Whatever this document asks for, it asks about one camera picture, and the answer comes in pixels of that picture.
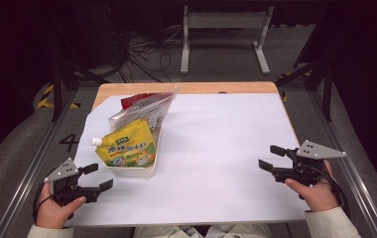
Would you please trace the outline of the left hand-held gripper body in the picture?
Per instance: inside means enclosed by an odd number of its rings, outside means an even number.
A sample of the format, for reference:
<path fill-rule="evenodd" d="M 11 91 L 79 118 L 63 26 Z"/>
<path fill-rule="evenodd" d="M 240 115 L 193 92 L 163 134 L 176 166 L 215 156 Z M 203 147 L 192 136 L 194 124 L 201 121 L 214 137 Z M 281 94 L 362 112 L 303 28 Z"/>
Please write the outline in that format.
<path fill-rule="evenodd" d="M 86 203 L 96 202 L 101 194 L 99 187 L 82 187 L 78 179 L 84 175 L 72 158 L 66 159 L 62 164 L 50 172 L 44 179 L 51 187 L 51 194 L 61 205 L 66 205 L 75 199 L 85 196 Z"/>

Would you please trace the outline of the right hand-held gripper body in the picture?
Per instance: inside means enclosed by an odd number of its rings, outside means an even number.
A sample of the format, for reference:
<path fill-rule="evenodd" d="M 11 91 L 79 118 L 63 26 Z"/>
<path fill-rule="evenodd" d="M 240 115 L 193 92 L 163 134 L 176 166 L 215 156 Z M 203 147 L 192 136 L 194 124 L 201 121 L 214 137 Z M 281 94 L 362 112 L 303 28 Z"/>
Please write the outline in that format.
<path fill-rule="evenodd" d="M 345 158 L 346 153 L 309 140 L 296 149 L 285 149 L 286 156 L 293 162 L 288 168 L 275 168 L 271 172 L 276 182 L 294 179 L 303 185 L 316 184 L 324 174 L 324 160 Z"/>

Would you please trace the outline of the yellow spout pouch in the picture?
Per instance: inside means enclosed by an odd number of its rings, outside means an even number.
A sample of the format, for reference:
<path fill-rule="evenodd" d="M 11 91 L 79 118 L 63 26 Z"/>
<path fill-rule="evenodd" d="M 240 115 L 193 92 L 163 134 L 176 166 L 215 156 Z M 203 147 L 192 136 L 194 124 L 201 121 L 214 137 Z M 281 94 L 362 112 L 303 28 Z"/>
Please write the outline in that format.
<path fill-rule="evenodd" d="M 156 143 L 146 120 L 137 119 L 121 129 L 92 138 L 90 145 L 107 167 L 146 168 L 156 159 Z"/>

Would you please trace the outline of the white paper sheet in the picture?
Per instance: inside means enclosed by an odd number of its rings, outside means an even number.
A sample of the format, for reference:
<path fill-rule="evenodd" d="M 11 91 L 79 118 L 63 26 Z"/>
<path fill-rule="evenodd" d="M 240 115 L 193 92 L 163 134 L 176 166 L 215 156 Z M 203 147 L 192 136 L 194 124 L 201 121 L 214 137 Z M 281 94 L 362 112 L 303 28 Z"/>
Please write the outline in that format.
<path fill-rule="evenodd" d="M 307 205 L 259 161 L 287 168 L 271 154 L 298 140 L 276 93 L 180 94 L 166 116 L 150 178 L 116 176 L 105 166 L 82 186 L 113 180 L 71 226 L 145 226 L 280 222 L 304 219 Z"/>

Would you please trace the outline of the person's right hand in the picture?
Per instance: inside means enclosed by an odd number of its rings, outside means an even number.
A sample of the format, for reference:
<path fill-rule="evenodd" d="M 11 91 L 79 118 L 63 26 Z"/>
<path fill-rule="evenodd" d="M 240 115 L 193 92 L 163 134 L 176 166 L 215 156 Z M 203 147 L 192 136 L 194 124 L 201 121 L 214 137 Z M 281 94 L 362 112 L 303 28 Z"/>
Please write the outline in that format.
<path fill-rule="evenodd" d="M 287 178 L 285 184 L 305 200 L 312 212 L 323 212 L 339 206 L 338 199 L 326 178 L 321 178 L 313 186 L 303 185 L 292 178 Z"/>

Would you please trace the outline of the white plastic container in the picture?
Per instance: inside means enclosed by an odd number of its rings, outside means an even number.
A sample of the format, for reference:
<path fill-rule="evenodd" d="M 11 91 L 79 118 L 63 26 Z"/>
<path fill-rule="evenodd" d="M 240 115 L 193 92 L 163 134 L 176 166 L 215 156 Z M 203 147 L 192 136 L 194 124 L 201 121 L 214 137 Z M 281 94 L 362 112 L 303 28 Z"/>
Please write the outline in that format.
<path fill-rule="evenodd" d="M 105 166 L 118 177 L 149 178 L 155 173 L 161 130 L 151 134 L 151 139 L 133 136 L 116 151 Z"/>

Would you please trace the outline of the person's left hand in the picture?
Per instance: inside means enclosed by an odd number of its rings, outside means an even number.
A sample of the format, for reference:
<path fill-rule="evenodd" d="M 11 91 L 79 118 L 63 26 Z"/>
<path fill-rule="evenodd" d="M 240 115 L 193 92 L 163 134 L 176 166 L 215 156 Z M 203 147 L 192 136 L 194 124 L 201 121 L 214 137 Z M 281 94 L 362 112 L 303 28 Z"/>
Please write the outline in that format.
<path fill-rule="evenodd" d="M 48 229 L 63 229 L 68 218 L 86 203 L 81 196 L 66 206 L 58 205 L 51 194 L 51 187 L 45 183 L 40 193 L 36 225 Z"/>

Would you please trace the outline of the clear dried seaweed packet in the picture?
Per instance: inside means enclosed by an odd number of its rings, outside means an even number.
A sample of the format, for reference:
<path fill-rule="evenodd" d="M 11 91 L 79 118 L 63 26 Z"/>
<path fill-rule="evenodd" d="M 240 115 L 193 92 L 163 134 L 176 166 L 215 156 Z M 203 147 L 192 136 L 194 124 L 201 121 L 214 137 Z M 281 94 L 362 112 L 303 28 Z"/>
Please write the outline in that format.
<path fill-rule="evenodd" d="M 161 127 L 179 90 L 178 87 L 172 87 L 170 91 L 155 92 L 152 93 L 152 96 L 136 102 L 129 108 L 121 109 L 108 118 L 110 131 L 117 131 L 129 123 L 141 119 L 145 120 L 150 131 L 154 132 Z"/>

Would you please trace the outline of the black metal stand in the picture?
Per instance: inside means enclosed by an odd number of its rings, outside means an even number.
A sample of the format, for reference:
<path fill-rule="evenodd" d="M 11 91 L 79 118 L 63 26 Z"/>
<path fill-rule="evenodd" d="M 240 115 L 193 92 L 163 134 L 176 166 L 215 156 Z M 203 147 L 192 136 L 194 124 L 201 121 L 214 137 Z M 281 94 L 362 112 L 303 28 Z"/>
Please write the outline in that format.
<path fill-rule="evenodd" d="M 68 90 L 76 91 L 78 88 L 77 76 L 74 72 L 77 71 L 83 76 L 99 83 L 106 83 L 106 80 L 100 76 L 90 72 L 89 70 L 74 64 L 68 60 L 58 60 L 53 65 L 53 85 L 54 85 L 54 105 L 55 112 L 53 116 L 53 122 L 57 121 L 61 113 L 63 112 L 64 105 L 62 99 L 62 86 Z"/>
<path fill-rule="evenodd" d="M 323 83 L 322 112 L 325 119 L 331 121 L 332 70 L 328 60 L 318 60 L 308 63 L 300 69 L 289 73 L 287 76 L 280 77 L 275 84 L 277 86 L 283 86 L 307 72 L 310 74 L 304 83 L 304 87 L 307 91 L 315 91 L 320 84 Z"/>

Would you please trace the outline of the white metal stand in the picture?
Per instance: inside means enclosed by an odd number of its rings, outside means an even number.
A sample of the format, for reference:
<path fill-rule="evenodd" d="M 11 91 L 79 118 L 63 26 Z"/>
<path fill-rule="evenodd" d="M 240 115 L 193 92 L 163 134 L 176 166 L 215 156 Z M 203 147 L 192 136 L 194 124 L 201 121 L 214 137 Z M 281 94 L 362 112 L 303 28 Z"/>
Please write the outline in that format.
<path fill-rule="evenodd" d="M 259 12 L 191 12 L 184 8 L 184 44 L 182 49 L 181 74 L 189 73 L 189 30 L 190 29 L 259 29 L 259 39 L 252 44 L 262 73 L 268 75 L 270 69 L 263 46 L 267 36 L 274 7 Z"/>

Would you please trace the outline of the person's torso clothing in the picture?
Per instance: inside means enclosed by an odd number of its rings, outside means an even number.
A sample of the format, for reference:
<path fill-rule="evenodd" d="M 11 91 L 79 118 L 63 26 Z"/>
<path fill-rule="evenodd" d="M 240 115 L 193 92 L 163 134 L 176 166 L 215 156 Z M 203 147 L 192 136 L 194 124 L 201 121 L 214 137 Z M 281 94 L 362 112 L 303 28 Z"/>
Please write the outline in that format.
<path fill-rule="evenodd" d="M 272 238 L 264 224 L 137 227 L 133 238 Z"/>

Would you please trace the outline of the metal floor rail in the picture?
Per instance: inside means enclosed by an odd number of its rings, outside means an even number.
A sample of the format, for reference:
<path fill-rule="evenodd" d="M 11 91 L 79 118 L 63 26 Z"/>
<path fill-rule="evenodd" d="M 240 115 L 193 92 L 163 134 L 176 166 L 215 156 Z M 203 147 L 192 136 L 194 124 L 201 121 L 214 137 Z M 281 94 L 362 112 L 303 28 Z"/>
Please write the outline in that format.
<path fill-rule="evenodd" d="M 309 135 L 310 141 L 345 151 L 347 157 L 332 163 L 333 172 L 348 199 L 350 216 L 364 238 L 377 238 L 377 173 L 355 134 L 342 101 L 334 89 L 330 118 L 322 110 L 322 91 L 308 91 L 308 97 L 319 119 L 321 136 Z"/>
<path fill-rule="evenodd" d="M 22 177 L 22 180 L 18 183 L 15 193 L 10 201 L 9 206 L 0 219 L 0 238 L 7 238 L 20 210 L 22 209 L 36 179 L 39 174 L 43 163 L 47 157 L 49 147 L 54 139 L 56 132 L 58 131 L 64 116 L 66 115 L 72 101 L 76 96 L 76 91 L 67 91 L 61 100 L 60 114 L 57 119 L 52 122 L 35 154 L 33 159 L 29 162 L 29 166 Z"/>

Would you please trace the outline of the red seasoning packet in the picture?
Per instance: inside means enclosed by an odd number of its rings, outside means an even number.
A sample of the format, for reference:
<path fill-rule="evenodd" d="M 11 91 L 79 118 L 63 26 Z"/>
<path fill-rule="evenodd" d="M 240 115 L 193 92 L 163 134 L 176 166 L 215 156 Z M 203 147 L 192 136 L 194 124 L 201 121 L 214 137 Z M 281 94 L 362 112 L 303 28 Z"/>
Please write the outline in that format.
<path fill-rule="evenodd" d="M 122 109 L 125 110 L 129 108 L 130 106 L 134 105 L 136 102 L 150 96 L 152 96 L 152 93 L 140 93 L 140 94 L 136 94 L 130 97 L 122 98 L 121 99 Z"/>

